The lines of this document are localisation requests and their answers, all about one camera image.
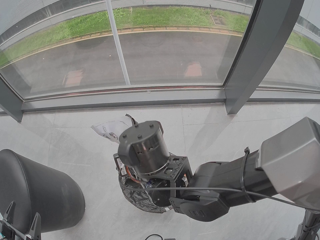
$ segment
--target green lawn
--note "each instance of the green lawn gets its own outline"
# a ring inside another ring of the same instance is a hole
[[[227,29],[244,32],[249,20],[246,15],[193,7],[120,8],[114,9],[113,12],[119,29],[173,25],[213,27],[214,23],[210,14],[214,14],[224,17]],[[29,54],[67,38],[110,30],[109,16],[106,11],[76,17],[29,35],[0,52],[0,66],[24,54]],[[292,33],[288,43],[320,57],[320,47],[305,37]]]

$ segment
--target drain grate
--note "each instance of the drain grate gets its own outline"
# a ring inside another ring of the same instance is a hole
[[[226,26],[226,20],[222,16],[212,15],[210,14],[214,25]]]

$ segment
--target robotic arm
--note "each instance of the robotic arm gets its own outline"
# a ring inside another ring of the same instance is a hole
[[[246,148],[231,162],[207,162],[193,174],[187,157],[169,154],[161,123],[147,121],[121,134],[118,156],[157,206],[210,222],[230,207],[282,194],[307,207],[294,239],[313,240],[320,228],[319,132],[320,125],[305,117],[259,150]]]

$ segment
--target road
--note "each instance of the road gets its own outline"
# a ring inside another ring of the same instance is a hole
[[[241,42],[239,36],[174,31],[121,34],[119,38],[132,85],[220,85]],[[317,87],[319,66],[317,59],[284,48],[262,84]],[[125,85],[112,36],[42,51],[6,66],[1,73],[24,98]]]

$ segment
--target black leather stool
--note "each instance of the black leather stool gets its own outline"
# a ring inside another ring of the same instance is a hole
[[[15,201],[13,226],[29,232],[41,216],[41,232],[75,226],[85,212],[78,184],[64,172],[34,162],[9,149],[0,151],[0,213]]]

